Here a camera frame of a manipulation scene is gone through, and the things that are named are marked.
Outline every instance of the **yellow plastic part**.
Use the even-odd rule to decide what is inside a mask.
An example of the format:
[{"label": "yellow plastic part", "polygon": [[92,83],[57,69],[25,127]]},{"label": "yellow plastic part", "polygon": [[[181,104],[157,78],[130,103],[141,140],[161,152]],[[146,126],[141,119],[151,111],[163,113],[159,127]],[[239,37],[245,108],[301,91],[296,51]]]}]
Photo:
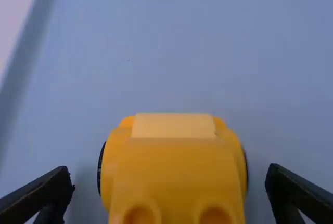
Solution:
[{"label": "yellow plastic part", "polygon": [[245,223],[247,171],[237,136],[207,114],[138,114],[104,148],[110,224]]}]

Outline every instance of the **round hole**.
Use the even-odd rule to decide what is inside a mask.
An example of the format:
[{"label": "round hole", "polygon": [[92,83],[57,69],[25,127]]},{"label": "round hole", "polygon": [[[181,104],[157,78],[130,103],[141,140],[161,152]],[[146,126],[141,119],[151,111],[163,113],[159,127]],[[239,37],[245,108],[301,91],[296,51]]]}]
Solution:
[{"label": "round hole", "polygon": [[131,209],[124,218],[124,224],[154,224],[154,214],[146,207]]},{"label": "round hole", "polygon": [[218,207],[206,209],[201,217],[200,224],[229,224],[231,223],[228,213]]}]

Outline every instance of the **white floor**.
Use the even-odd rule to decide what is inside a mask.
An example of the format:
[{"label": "white floor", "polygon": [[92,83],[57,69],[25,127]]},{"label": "white floor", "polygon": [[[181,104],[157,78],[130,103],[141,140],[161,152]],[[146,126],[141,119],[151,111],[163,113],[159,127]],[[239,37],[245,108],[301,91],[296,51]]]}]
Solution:
[{"label": "white floor", "polygon": [[0,195],[67,165],[68,223],[107,223],[100,148],[136,112],[225,119],[249,162],[247,223],[274,223],[272,162],[333,192],[331,2],[55,0],[2,134]]}]

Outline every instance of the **black wheel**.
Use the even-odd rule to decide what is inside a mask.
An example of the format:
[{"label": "black wheel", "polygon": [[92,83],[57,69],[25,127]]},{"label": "black wheel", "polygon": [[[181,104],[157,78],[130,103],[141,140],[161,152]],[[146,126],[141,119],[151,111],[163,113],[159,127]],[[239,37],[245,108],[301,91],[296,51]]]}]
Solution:
[{"label": "black wheel", "polygon": [[245,160],[245,167],[246,167],[246,191],[249,191],[249,167],[248,167],[248,160],[246,158],[246,154],[244,149],[242,148],[243,156]]},{"label": "black wheel", "polygon": [[97,189],[98,189],[99,196],[100,196],[100,173],[102,170],[102,160],[103,160],[105,144],[106,144],[106,142],[103,144],[103,147],[100,151],[99,159],[98,159],[98,166],[97,166]]}]

